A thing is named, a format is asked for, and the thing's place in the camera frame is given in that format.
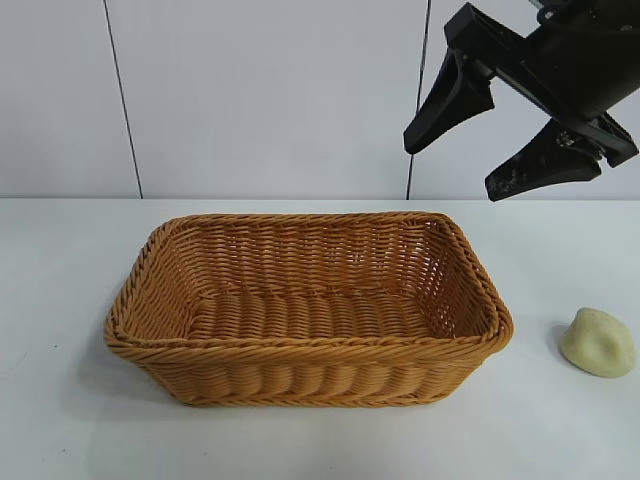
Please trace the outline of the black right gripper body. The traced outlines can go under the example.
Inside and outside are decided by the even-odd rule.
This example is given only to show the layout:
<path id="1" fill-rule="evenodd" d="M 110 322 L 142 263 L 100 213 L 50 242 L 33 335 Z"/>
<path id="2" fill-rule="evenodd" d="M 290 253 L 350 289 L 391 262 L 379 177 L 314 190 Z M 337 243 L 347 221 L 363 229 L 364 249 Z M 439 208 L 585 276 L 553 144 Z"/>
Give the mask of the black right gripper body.
<path id="1" fill-rule="evenodd" d="M 461 50 L 572 131 L 563 146 L 611 167 L 636 156 L 633 138 L 608 111 L 639 88 L 638 2 L 545 1 L 537 20 L 521 36 L 465 4 L 444 27 L 447 50 Z"/>

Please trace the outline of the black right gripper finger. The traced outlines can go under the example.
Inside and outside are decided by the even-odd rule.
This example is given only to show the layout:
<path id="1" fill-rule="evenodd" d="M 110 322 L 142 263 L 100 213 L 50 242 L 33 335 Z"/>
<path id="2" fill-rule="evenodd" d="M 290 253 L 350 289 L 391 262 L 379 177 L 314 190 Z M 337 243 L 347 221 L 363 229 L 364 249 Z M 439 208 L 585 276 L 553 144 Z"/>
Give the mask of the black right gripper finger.
<path id="1" fill-rule="evenodd" d="M 601 174 L 599 156 L 584 153 L 561 140 L 573 132 L 551 119 L 521 150 L 485 178 L 488 198 L 499 201 L 538 188 L 571 182 L 588 182 Z"/>
<path id="2" fill-rule="evenodd" d="M 460 123 L 494 108 L 493 73 L 459 49 L 448 49 L 434 85 L 403 133 L 405 151 L 417 154 Z"/>

